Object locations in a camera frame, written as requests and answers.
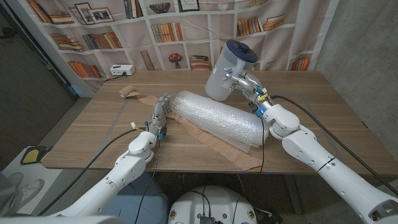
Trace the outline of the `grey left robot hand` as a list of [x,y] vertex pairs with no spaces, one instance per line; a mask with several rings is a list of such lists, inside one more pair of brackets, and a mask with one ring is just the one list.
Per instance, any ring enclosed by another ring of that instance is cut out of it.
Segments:
[[152,116],[150,117],[149,124],[147,125],[147,131],[155,136],[158,135],[160,130],[165,126],[166,117],[170,111],[170,95],[165,93],[154,105]]

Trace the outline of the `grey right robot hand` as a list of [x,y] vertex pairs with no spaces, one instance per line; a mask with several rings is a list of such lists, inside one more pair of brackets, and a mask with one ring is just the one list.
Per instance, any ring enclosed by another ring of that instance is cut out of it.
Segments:
[[261,85],[259,79],[251,73],[241,72],[238,76],[233,76],[231,67],[224,68],[226,75],[222,78],[223,87],[232,93],[235,89],[241,90],[243,96],[248,99],[251,113],[263,114],[267,109],[274,105],[267,90]]

